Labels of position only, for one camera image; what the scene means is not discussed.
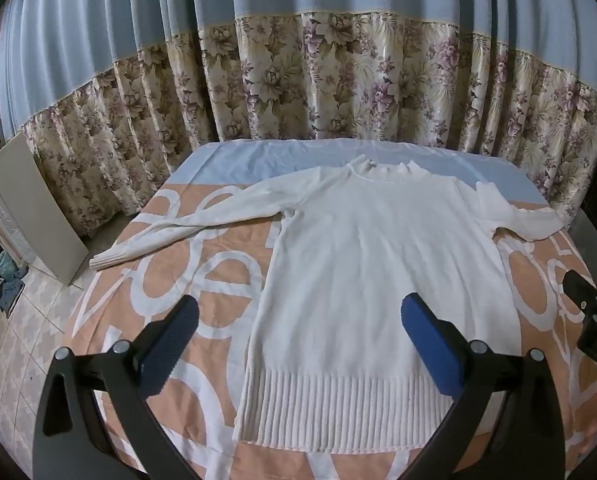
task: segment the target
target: curtain fold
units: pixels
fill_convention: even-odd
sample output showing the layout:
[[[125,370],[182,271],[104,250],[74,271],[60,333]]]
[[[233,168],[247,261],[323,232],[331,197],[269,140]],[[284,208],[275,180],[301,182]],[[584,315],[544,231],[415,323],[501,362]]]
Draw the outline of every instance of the curtain fold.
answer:
[[[80,234],[138,211],[217,140],[357,137],[500,156],[566,222],[591,180],[593,0],[150,0],[160,25],[144,3],[118,1],[101,12],[131,16],[136,44],[150,43],[17,127]],[[30,20],[9,13],[0,57],[14,68],[15,24]]]

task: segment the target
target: bed sheet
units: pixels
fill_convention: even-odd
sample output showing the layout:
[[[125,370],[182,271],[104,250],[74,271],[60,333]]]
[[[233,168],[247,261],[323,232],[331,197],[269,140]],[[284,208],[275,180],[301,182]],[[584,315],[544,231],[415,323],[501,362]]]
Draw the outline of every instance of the bed sheet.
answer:
[[[359,153],[381,162],[413,159],[426,169],[438,163],[437,173],[457,171],[472,185],[474,179],[500,182],[509,200],[518,203],[522,196],[527,207],[544,204],[536,190],[523,190],[518,171],[502,161],[492,159],[494,165],[490,166],[486,161],[481,164],[475,158],[451,156],[444,150],[383,150],[371,142],[324,142],[328,144],[294,142],[286,148],[273,141],[230,142],[225,147],[198,150],[119,240],[160,219],[211,206],[287,168],[292,171],[307,164],[322,164],[330,147],[336,145],[345,150],[331,159],[336,164]],[[503,180],[517,180],[518,185]],[[118,338],[133,339],[147,322],[165,317],[181,294],[190,293],[199,301],[199,328],[162,393],[151,397],[148,405],[201,476],[208,480],[395,480],[418,450],[340,455],[269,449],[232,440],[248,338],[279,232],[278,218],[206,229],[139,260],[97,273],[70,319],[65,343],[77,354],[105,351]],[[560,284],[566,270],[576,269],[582,274],[587,270],[564,230],[535,243],[499,231],[495,241],[514,293],[522,351],[542,348],[552,366],[571,467],[589,443],[589,428],[597,416],[597,365],[576,348],[582,316],[564,297]],[[141,468],[107,395],[100,395],[98,401],[119,456]],[[464,465],[477,460],[487,440],[486,433],[475,437],[463,458]]]

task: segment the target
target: folded sleeve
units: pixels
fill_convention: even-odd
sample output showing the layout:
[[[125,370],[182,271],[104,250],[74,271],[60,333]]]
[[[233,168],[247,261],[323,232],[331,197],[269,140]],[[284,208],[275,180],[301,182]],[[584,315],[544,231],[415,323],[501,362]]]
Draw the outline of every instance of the folded sleeve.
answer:
[[[128,240],[93,257],[90,267],[101,270],[133,260],[193,235],[205,227],[267,218],[296,208],[318,187],[322,177],[323,168],[312,168],[263,180],[207,209],[155,222]]]
[[[456,181],[459,193],[482,229],[493,236],[496,229],[505,228],[532,242],[550,237],[563,228],[563,222],[549,206],[521,209],[510,204],[492,182],[476,183],[472,189]]]

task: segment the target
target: white sweater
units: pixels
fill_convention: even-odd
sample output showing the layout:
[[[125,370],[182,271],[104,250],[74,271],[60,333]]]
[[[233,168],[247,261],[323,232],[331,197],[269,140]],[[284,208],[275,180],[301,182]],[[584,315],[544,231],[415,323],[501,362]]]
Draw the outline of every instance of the white sweater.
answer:
[[[401,325],[418,292],[467,340],[520,354],[520,323],[492,235],[563,227],[550,208],[511,206],[411,162],[313,168],[255,184],[152,225],[91,261],[102,269],[205,226],[282,213],[254,323],[235,438],[336,453],[422,446],[451,405]]]

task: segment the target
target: blue gripper pad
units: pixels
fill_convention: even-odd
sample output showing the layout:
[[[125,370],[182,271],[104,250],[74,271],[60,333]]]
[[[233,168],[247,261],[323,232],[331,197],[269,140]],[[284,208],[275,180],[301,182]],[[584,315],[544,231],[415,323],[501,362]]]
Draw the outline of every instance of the blue gripper pad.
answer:
[[[441,323],[446,322],[438,320],[416,293],[403,300],[401,321],[440,393],[456,400],[463,392],[463,366],[442,333]]]

